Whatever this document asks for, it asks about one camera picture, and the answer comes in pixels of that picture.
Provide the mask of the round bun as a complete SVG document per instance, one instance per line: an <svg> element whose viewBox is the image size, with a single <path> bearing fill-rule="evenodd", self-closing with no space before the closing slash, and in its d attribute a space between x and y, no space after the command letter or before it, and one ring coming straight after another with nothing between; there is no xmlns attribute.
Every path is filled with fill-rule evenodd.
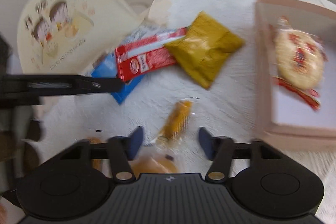
<svg viewBox="0 0 336 224"><path fill-rule="evenodd" d="M140 174L143 173L179 172L172 156L159 153L141 155L135 161L132 161L130 166L136 178L139 178Z"/></svg>

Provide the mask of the round rice cracker packet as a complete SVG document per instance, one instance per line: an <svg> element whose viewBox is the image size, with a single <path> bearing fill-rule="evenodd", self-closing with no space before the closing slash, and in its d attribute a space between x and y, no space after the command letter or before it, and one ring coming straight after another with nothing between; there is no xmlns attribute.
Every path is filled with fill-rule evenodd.
<svg viewBox="0 0 336 224"><path fill-rule="evenodd" d="M321 107L321 83L328 62L323 41L318 36L293 28L281 16L273 28L272 42L276 85L301 98L314 111Z"/></svg>

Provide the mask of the orange candy stick packet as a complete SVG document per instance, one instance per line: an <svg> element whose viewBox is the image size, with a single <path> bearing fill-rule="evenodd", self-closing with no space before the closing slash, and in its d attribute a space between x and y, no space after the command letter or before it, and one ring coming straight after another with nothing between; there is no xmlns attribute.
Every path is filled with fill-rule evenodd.
<svg viewBox="0 0 336 224"><path fill-rule="evenodd" d="M182 143L187 124L193 113L193 101L180 100L176 102L166 118L164 125L151 142L161 151L178 149Z"/></svg>

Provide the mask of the cream illustrated snack bag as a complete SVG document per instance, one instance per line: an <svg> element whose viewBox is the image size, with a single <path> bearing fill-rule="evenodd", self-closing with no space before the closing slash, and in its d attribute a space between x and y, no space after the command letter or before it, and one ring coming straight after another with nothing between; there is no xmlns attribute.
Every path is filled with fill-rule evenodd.
<svg viewBox="0 0 336 224"><path fill-rule="evenodd" d="M17 48L25 74L83 74L143 19L125 0L29 0Z"/></svg>

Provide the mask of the red wafer packet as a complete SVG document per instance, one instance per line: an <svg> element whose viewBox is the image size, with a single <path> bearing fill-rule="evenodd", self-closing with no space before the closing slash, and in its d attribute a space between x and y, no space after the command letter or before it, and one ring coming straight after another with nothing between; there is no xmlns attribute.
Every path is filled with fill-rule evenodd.
<svg viewBox="0 0 336 224"><path fill-rule="evenodd" d="M119 46L115 49L117 75L127 82L135 77L176 64L165 44L174 42L187 33L188 28L163 32L149 38Z"/></svg>

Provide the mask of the yellow snack packet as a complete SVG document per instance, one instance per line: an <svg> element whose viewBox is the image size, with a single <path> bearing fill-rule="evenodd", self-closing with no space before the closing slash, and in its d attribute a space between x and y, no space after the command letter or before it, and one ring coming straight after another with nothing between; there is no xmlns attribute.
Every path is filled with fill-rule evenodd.
<svg viewBox="0 0 336 224"><path fill-rule="evenodd" d="M179 66L201 87L209 89L222 66L244 46L244 40L201 11L184 38L165 44Z"/></svg>

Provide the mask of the pink cardboard box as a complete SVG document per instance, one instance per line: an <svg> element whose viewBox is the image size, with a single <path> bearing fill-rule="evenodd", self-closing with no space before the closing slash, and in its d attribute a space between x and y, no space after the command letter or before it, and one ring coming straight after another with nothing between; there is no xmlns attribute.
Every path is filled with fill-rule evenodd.
<svg viewBox="0 0 336 224"><path fill-rule="evenodd" d="M258 136L288 150L335 149L335 11L256 0Z"/></svg>

